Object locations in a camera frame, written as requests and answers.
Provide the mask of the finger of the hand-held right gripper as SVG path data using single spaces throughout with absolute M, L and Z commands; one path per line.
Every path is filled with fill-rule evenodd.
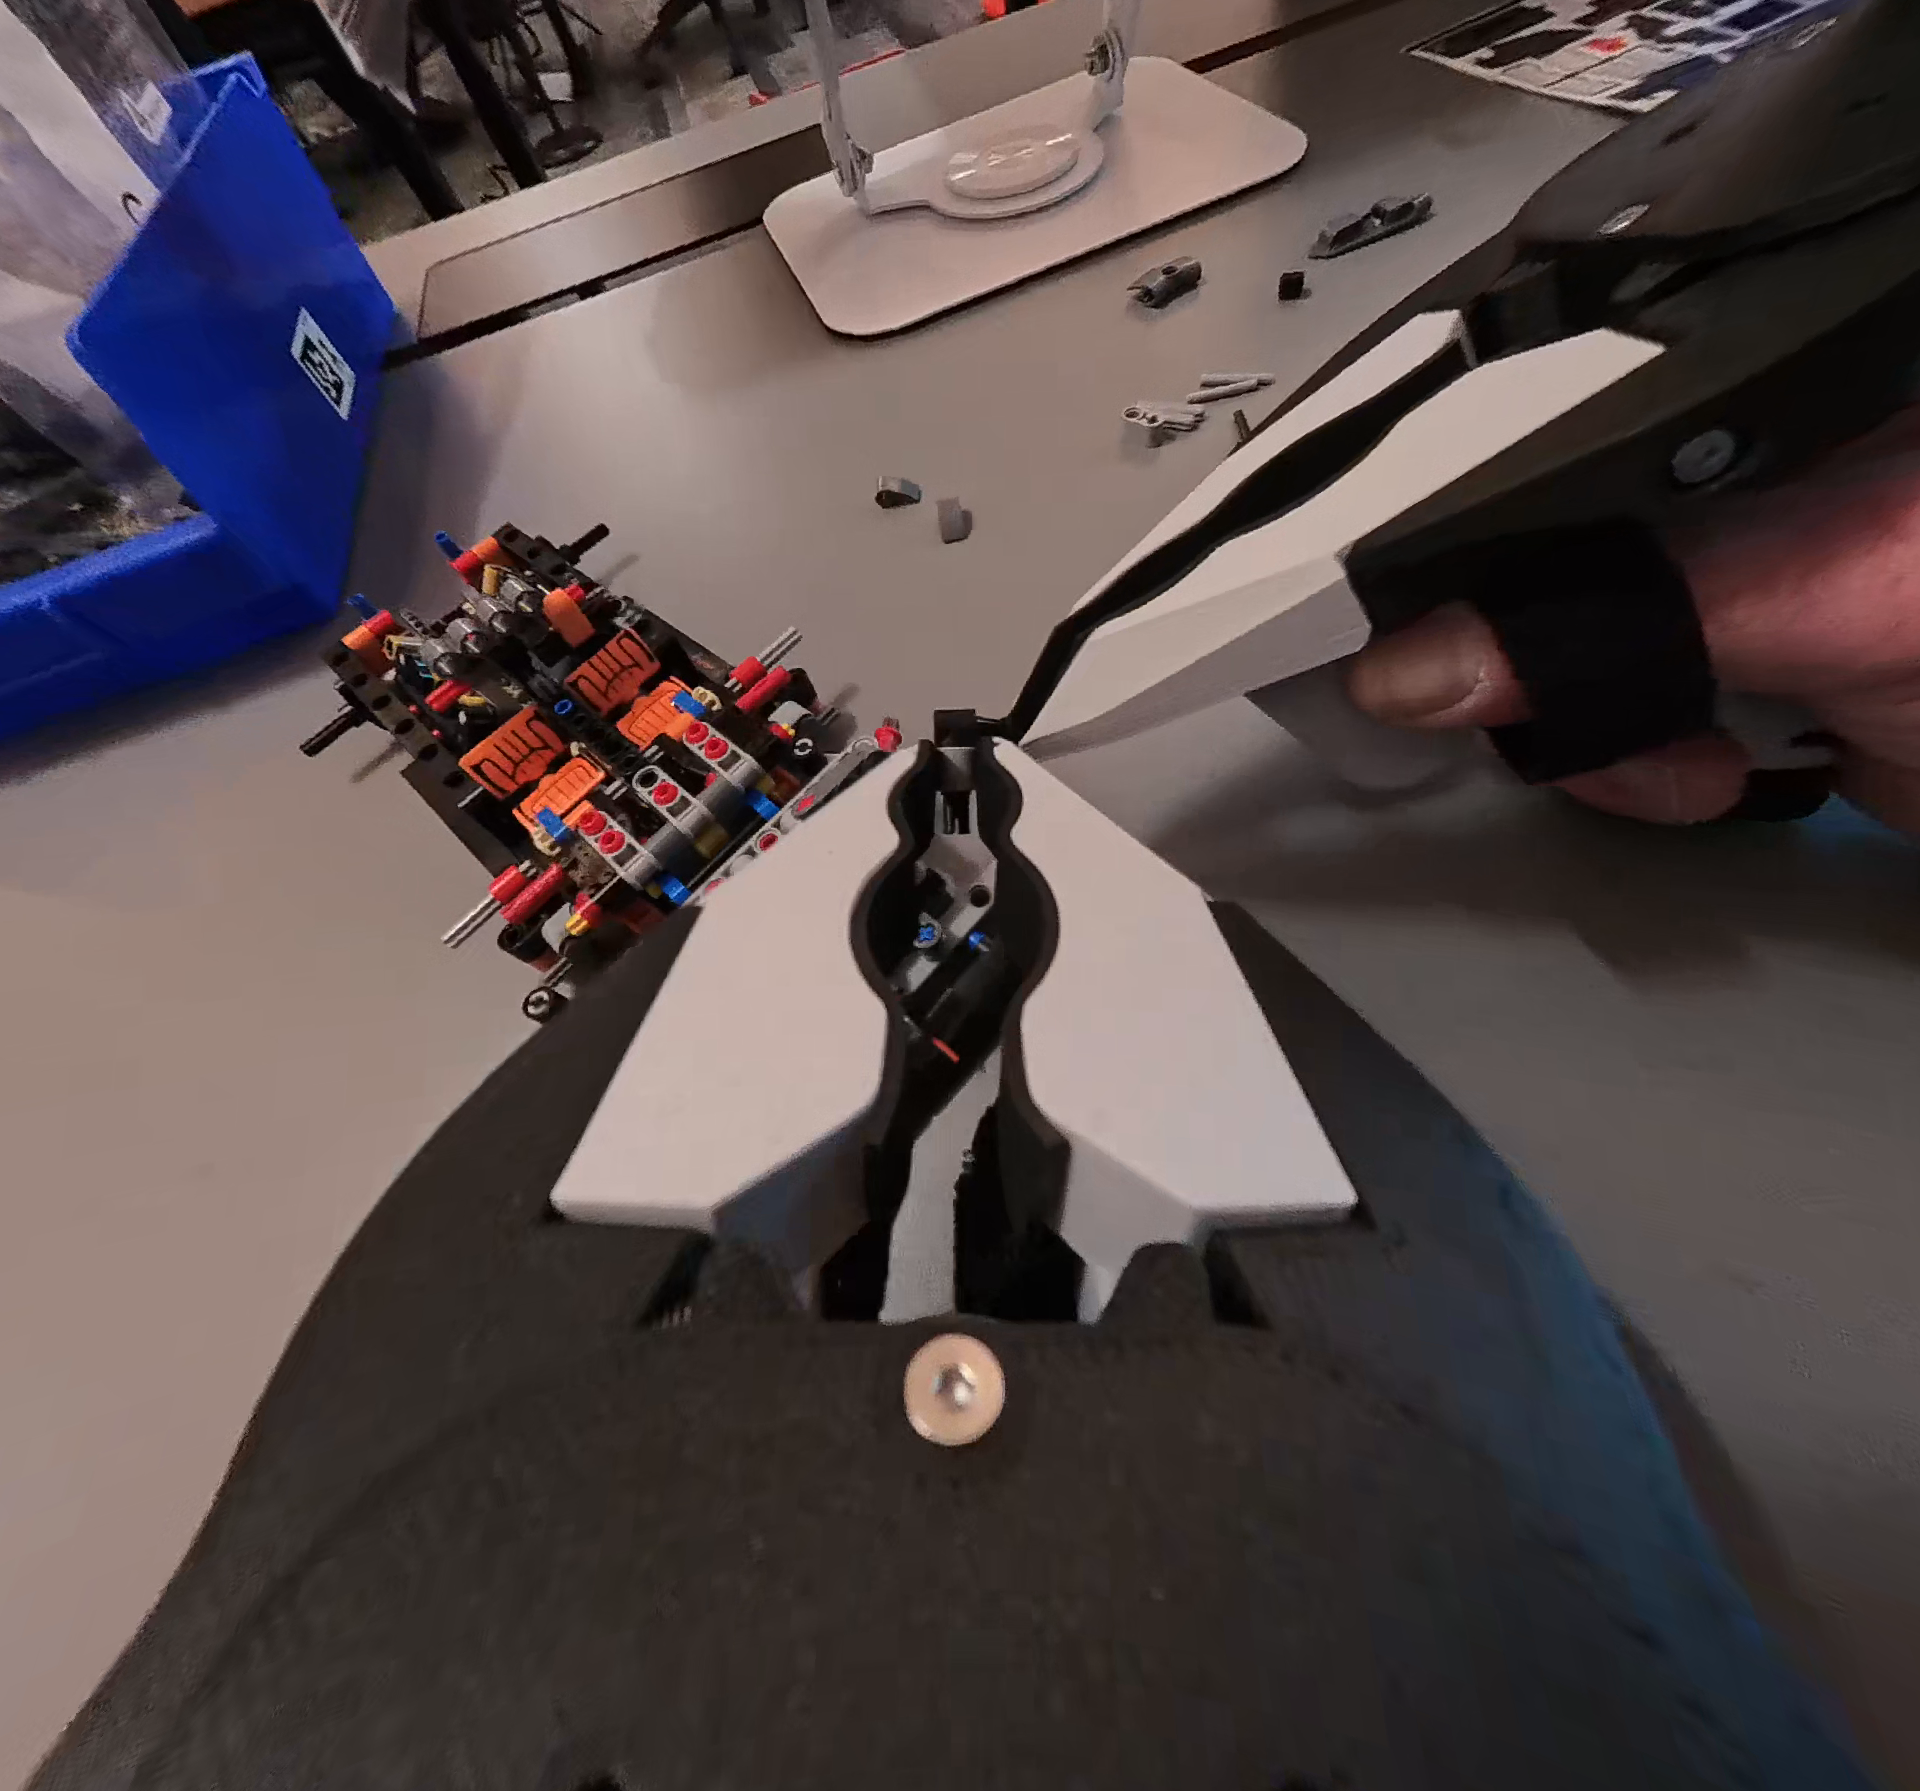
M 1040 654 L 1003 738 L 1019 746 L 1120 743 L 1360 650 L 1375 625 L 1346 558 L 1361 541 L 1657 358 L 1659 343 L 1619 331 L 1472 358 L 1468 376 L 1416 406 L 1306 507 L 1229 541 L 1180 584 L 1098 625 L 1061 675 L 1043 675 Z
M 1052 628 L 1043 675 L 1061 675 L 1098 625 L 1146 607 L 1229 541 L 1306 507 L 1471 362 L 1460 315 L 1422 313 L 1280 406 Z

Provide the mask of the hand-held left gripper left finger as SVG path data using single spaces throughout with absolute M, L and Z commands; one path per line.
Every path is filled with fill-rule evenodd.
M 704 1233 L 796 1279 L 867 1221 L 888 1004 L 852 915 L 899 852 L 890 803 L 918 763 L 888 752 L 695 905 L 553 1186 L 564 1221 Z

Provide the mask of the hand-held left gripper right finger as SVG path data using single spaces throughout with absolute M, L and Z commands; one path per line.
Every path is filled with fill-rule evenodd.
M 1015 1067 L 1064 1147 L 1040 1216 L 1083 1262 L 1076 1316 L 1108 1311 L 1139 1248 L 1343 1224 L 1356 1186 L 1205 892 L 1027 750 L 994 756 L 1017 789 L 1012 852 L 1052 913 Z

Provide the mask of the partly built lego model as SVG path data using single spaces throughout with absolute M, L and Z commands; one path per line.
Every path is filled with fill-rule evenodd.
M 438 535 L 459 599 L 422 615 L 352 596 L 324 654 L 335 708 L 301 743 L 314 758 L 384 735 L 489 875 L 442 942 L 492 936 L 535 970 L 535 1022 L 905 746 L 896 721 L 857 732 L 820 699 L 796 628 L 728 660 L 595 578 L 603 536 Z

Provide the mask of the black and grey lego connector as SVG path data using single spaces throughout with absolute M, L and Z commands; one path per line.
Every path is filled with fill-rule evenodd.
M 982 721 L 973 708 L 933 714 L 936 829 L 946 837 L 978 833 L 978 809 L 996 807 L 999 763 L 989 723 L 994 721 Z

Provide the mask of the dark grey lego panel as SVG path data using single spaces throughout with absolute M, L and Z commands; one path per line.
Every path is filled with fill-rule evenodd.
M 1353 256 L 1360 249 L 1386 242 L 1392 237 L 1404 237 L 1406 231 L 1426 225 L 1433 214 L 1430 194 L 1386 194 L 1372 206 L 1334 217 L 1322 225 L 1317 240 L 1307 249 L 1307 262 L 1322 265 L 1332 258 Z

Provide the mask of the lego sticker sheet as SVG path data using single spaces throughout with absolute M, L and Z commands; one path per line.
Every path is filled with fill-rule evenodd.
M 1535 99 L 1647 113 L 1789 26 L 1858 0 L 1512 0 L 1406 56 Z

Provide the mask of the person's right hand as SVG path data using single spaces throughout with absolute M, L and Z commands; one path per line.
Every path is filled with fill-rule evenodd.
M 1832 789 L 1888 830 L 1917 837 L 1917 412 L 1727 498 L 1667 536 L 1721 694 L 1805 714 L 1832 743 Z M 1634 703 L 1619 650 L 1579 645 L 1568 675 L 1512 660 L 1471 602 L 1439 607 L 1351 660 L 1361 714 L 1419 732 L 1516 729 L 1533 699 L 1567 699 L 1619 732 Z

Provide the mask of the white book stand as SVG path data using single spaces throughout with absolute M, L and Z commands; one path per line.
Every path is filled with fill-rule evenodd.
M 1101 0 L 1083 69 L 867 152 L 828 0 L 803 0 L 828 173 L 761 214 L 820 321 L 882 339 L 1278 181 L 1307 134 L 1133 55 L 1143 0 Z

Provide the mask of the blue bin with square label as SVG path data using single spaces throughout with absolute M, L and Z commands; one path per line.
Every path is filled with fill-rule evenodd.
M 189 516 L 2 584 L 2 738 L 335 612 L 397 304 L 252 55 L 67 331 Z

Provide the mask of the pile of clear plastic bags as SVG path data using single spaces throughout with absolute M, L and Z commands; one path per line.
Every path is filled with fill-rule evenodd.
M 69 334 L 183 165 L 172 0 L 2 0 L 2 584 L 187 519 Z

